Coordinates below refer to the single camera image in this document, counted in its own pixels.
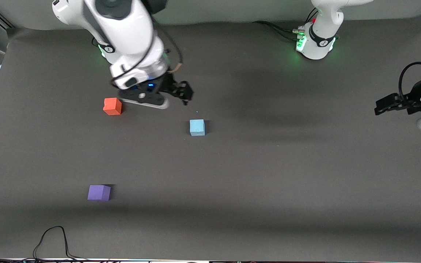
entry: gray table surface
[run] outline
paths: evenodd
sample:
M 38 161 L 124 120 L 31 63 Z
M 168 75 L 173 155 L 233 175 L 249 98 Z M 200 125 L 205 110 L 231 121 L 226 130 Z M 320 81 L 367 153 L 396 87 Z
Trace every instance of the gray table surface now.
M 421 61 L 421 17 L 345 22 L 321 61 L 263 25 L 167 29 L 194 100 L 115 117 L 102 111 L 116 90 L 87 31 L 12 32 L 0 257 L 30 256 L 62 225 L 87 258 L 421 262 L 421 114 L 373 112 Z M 412 68 L 405 89 L 420 79 Z M 198 118 L 210 133 L 191 137 Z M 113 184 L 112 200 L 87 201 L 90 184 Z M 63 254 L 50 233 L 39 256 Z

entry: cable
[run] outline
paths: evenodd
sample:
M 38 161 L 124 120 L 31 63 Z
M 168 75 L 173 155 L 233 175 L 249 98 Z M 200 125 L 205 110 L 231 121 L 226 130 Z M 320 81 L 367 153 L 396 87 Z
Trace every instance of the cable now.
M 267 21 L 258 20 L 258 21 L 254 21 L 253 23 L 256 23 L 256 24 L 263 24 L 263 25 L 268 25 L 268 26 L 270 26 L 270 27 L 272 27 L 272 28 L 277 28 L 278 30 L 280 30 L 280 31 L 284 31 L 284 32 L 289 32 L 289 33 L 291 33 L 291 32 L 292 32 L 292 30 L 285 29 L 285 28 L 283 28 L 283 27 L 280 27 L 280 26 L 278 26 L 278 25 L 276 25 L 276 24 L 274 24 L 274 23 L 267 22 Z
M 94 43 L 94 40 L 95 40 L 95 42 L 97 42 L 97 40 L 95 39 L 95 37 L 92 37 L 92 40 L 90 41 L 90 43 L 91 43 L 93 46 L 97 46 L 97 45 L 98 45 L 98 42 L 97 42 L 97 44 L 95 44 L 95 43 Z
M 407 71 L 410 67 L 412 67 L 413 65 L 421 65 L 421 62 L 420 62 L 420 61 L 418 61 L 418 62 L 410 63 L 409 65 L 407 65 L 407 66 L 406 66 L 406 67 L 402 70 L 401 76 L 399 77 L 399 97 L 400 97 L 400 98 L 401 98 L 401 100 L 405 103 L 405 105 L 406 105 L 406 106 L 408 106 L 408 107 L 411 107 L 411 105 L 410 105 L 409 101 L 407 101 L 407 100 L 405 99 L 404 92 L 402 91 L 402 80 L 403 80 L 403 78 L 404 78 L 404 74 L 406 73 L 406 71 Z
M 287 29 L 282 28 L 282 27 L 279 27 L 278 25 L 273 24 L 271 22 L 266 22 L 266 21 L 261 21 L 261 20 L 254 21 L 253 23 L 262 24 L 262 25 L 268 25 L 269 27 L 271 27 L 272 30 L 274 30 L 274 32 L 276 32 L 277 34 L 279 34 L 281 37 L 283 37 L 283 38 L 285 38 L 287 40 L 296 40 L 296 38 L 294 38 L 294 37 L 288 37 L 288 36 L 286 36 L 286 35 L 283 34 L 283 32 L 284 33 L 292 33 L 292 30 L 287 30 Z
M 311 13 L 313 13 L 313 11 L 314 11 L 314 10 L 316 10 L 316 7 L 315 7 L 315 8 L 313 8 L 313 10 L 311 10 L 311 12 L 308 14 L 308 16 L 306 17 L 305 23 L 307 23 L 307 22 L 310 20 Z
M 120 263 L 120 262 L 132 262 L 134 260 L 122 260 L 122 261 L 110 261 L 110 260 L 73 260 L 73 259 L 33 259 L 24 258 L 20 260 L 11 260 L 6 258 L 0 258 L 0 263 Z
M 175 40 L 173 39 L 173 37 L 162 27 L 162 25 L 160 25 L 159 22 L 157 22 L 157 20 L 155 20 L 155 18 L 152 17 L 152 21 L 157 24 L 157 27 L 160 29 L 160 31 L 162 31 L 162 33 L 168 38 L 168 40 L 170 40 L 170 43 L 172 43 L 173 47 L 175 48 L 175 50 L 178 53 L 178 59 L 179 62 L 177 64 L 177 66 L 173 69 L 170 70 L 168 73 L 175 73 L 177 72 L 180 67 L 183 65 L 183 53 L 180 50 L 180 47 L 177 45 L 177 43 L 175 42 Z
M 311 19 L 313 19 L 314 16 L 317 15 L 317 14 L 318 14 L 318 11 L 314 12 L 314 14 L 308 19 L 308 21 L 311 20 Z
M 64 241 L 65 241 L 65 254 L 68 258 L 71 258 L 72 260 L 76 260 L 76 258 L 81 258 L 78 256 L 74 256 L 73 254 L 71 254 L 69 252 L 69 247 L 67 245 L 67 238 L 66 238 L 66 232 L 64 230 L 64 227 L 62 226 L 53 226 L 52 228 L 48 228 L 47 230 L 45 230 L 45 232 L 43 233 L 42 237 L 40 238 L 40 242 L 38 243 L 38 245 L 34 248 L 34 251 L 32 252 L 32 256 L 35 260 L 37 260 L 37 250 L 40 247 L 40 245 L 43 243 L 43 238 L 45 237 L 45 234 L 48 233 L 48 231 L 54 229 L 54 228 L 61 228 L 61 230 L 63 231 L 63 237 L 64 237 Z

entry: cube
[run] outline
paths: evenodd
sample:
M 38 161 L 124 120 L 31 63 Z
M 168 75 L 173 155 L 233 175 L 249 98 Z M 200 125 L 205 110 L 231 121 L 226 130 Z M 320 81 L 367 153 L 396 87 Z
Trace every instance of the cube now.
M 189 120 L 189 132 L 191 136 L 206 135 L 204 120 Z
M 89 187 L 89 195 L 87 200 L 108 201 L 110 200 L 110 186 L 91 185 Z
M 103 101 L 103 111 L 108 115 L 120 115 L 121 114 L 121 101 L 118 98 L 105 98 Z

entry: purple cube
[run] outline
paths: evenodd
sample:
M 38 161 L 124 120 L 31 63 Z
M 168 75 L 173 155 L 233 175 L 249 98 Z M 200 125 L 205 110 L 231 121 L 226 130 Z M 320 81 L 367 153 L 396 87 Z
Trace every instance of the purple cube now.
M 91 185 L 87 200 L 108 201 L 110 199 L 110 186 Z

